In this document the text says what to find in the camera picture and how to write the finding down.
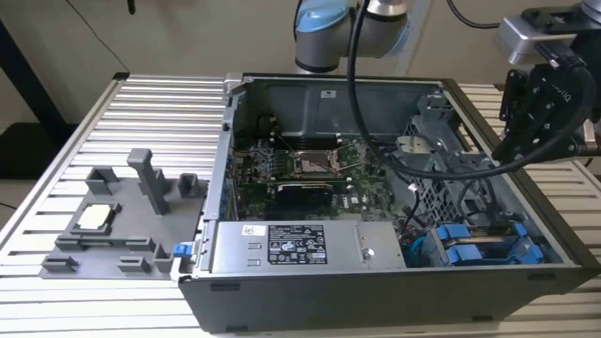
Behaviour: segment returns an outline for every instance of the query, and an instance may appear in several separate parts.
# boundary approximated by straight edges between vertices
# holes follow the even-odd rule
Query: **blue latch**
[[[173,247],[173,257],[191,258],[191,244],[175,244]]]

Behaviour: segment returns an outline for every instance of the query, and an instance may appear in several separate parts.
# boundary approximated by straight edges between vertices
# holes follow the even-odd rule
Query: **warning label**
[[[269,225],[270,264],[327,264],[322,225]]]

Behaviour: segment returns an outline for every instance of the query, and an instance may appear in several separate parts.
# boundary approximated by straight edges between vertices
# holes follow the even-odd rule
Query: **metal slats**
[[[0,276],[6,277],[0,278],[0,333],[13,333],[15,337],[31,332],[38,332],[39,337],[207,337],[195,327],[170,281],[41,280],[35,274],[53,239],[65,229],[87,191],[82,179],[91,166],[113,165],[118,176],[131,177],[126,153],[143,147],[153,150],[153,165],[163,169],[167,177],[181,172],[209,177],[215,150],[215,137],[207,137],[209,126],[221,121],[221,103],[206,98],[221,93],[221,85],[219,79],[199,77],[131,76],[126,80],[114,100],[118,104],[109,105],[102,114],[61,173],[62,180],[0,250]],[[489,85],[467,85],[462,89],[499,132],[501,93]],[[167,107],[135,105],[153,103]],[[601,259],[601,192],[590,175],[578,163],[530,165],[527,173]],[[601,335],[599,316],[596,278],[568,294],[540,297],[494,325],[277,332],[270,337],[422,337],[419,332],[427,332],[429,337],[587,338]]]

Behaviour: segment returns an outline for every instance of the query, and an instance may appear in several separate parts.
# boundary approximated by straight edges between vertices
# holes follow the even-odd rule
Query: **black wire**
[[[262,175],[262,177],[265,177],[270,172],[271,172],[271,163],[269,162],[269,157],[258,150],[249,150],[249,151],[238,151],[239,153],[245,153],[245,154],[258,154],[262,156],[262,158],[265,159],[265,163],[266,163],[266,173]]]
[[[85,20],[83,16],[81,15],[79,11],[77,10],[77,8],[73,6],[71,2],[69,0],[65,0],[66,4],[73,8],[73,11],[77,13],[78,17],[81,18],[81,20],[83,21],[83,24],[87,26],[87,28],[91,31],[93,36],[95,37],[95,40],[102,44],[103,48],[106,48],[106,50],[110,52],[110,54],[114,56],[114,59],[118,61],[118,63],[121,63],[121,66],[125,68],[125,71],[127,73],[129,72],[129,68],[127,66],[123,64],[123,62],[121,61],[121,59],[118,58],[118,56],[114,54],[113,50],[106,46],[106,44],[103,43],[102,39],[97,36],[95,31],[93,30],[89,22]]]
[[[473,215],[478,215],[478,214],[486,213],[486,212],[487,212],[486,210],[471,211],[470,213],[466,213],[465,216],[455,217],[453,219],[453,222],[461,222],[462,220],[467,220],[467,218],[471,217]]]
[[[15,206],[11,206],[10,204],[6,204],[6,203],[1,203],[1,202],[0,202],[0,206],[5,206],[5,207],[9,208],[9,209],[17,210],[17,207],[15,207]]]
[[[294,41],[297,41],[297,20],[298,20],[298,11],[301,10],[302,0],[297,2],[297,9],[294,10],[294,21],[291,23],[291,34],[294,35]]]
[[[406,229],[406,226],[409,225],[409,221],[414,218],[414,212],[417,211],[417,208],[419,207],[421,200],[419,200],[419,192],[418,192],[418,190],[413,191],[413,197],[414,197],[414,203],[413,203],[411,211],[409,211],[409,214],[406,215],[405,222],[402,223],[402,226],[398,229],[401,234],[403,233],[403,231]]]
[[[457,9],[457,6],[454,6],[453,0],[446,0],[446,4],[449,5],[450,11],[453,12],[457,19],[459,19],[459,21],[470,28],[475,28],[478,30],[493,30],[501,25],[499,23],[474,23],[473,21],[467,20],[465,16],[462,16],[459,10]]]
[[[457,210],[461,214],[462,219],[465,219],[465,220],[467,220],[467,215],[466,215],[466,212],[461,208],[461,203],[462,203],[462,199],[466,197],[469,187],[473,186],[477,181],[478,180],[470,180],[465,183],[465,185],[461,188],[459,195],[457,197]]]
[[[357,63],[357,48],[358,48],[358,37],[361,36],[361,26],[363,24],[365,19],[365,13],[367,12],[367,5],[369,0],[363,0],[357,19],[354,22],[354,27],[351,30],[351,38],[350,38],[350,48],[347,52],[347,67],[346,67],[346,85],[347,85],[347,100],[350,103],[350,109],[354,117],[354,123],[357,125],[358,132],[361,134],[361,139],[363,140],[365,144],[367,145],[367,148],[378,161],[387,166],[393,172],[395,173],[395,176],[401,178],[401,175],[413,176],[417,178],[427,179],[427,180],[473,180],[479,179],[495,175],[501,175],[505,173],[509,173],[511,171],[515,171],[517,169],[521,169],[525,165],[529,165],[530,163],[535,162],[538,158],[540,158],[543,155],[546,155],[547,152],[555,151],[556,146],[559,146],[559,143],[563,141],[564,138],[570,137],[571,132],[580,126],[582,121],[588,117],[590,114],[590,107],[592,105],[592,102],[595,100],[595,82],[592,79],[592,76],[590,75],[588,71],[584,67],[574,67],[571,68],[571,75],[576,78],[576,80],[582,84],[582,97],[580,102],[576,111],[572,114],[572,118],[570,122],[564,125],[563,129],[560,129],[554,137],[543,144],[539,148],[532,150],[529,154],[526,154],[521,159],[505,163],[499,165],[498,167],[483,169],[483,170],[474,170],[471,172],[466,173],[441,173],[441,172],[431,172],[431,171],[423,171],[417,170],[410,167],[407,167],[405,164],[402,164],[401,161],[395,163],[393,166],[391,162],[387,161],[387,158],[383,158],[379,155],[377,145],[373,143],[370,133],[367,130],[367,127],[365,126],[363,117],[361,115],[361,109],[358,107],[358,100],[357,100],[357,89],[354,84],[354,77],[355,77],[355,63]]]

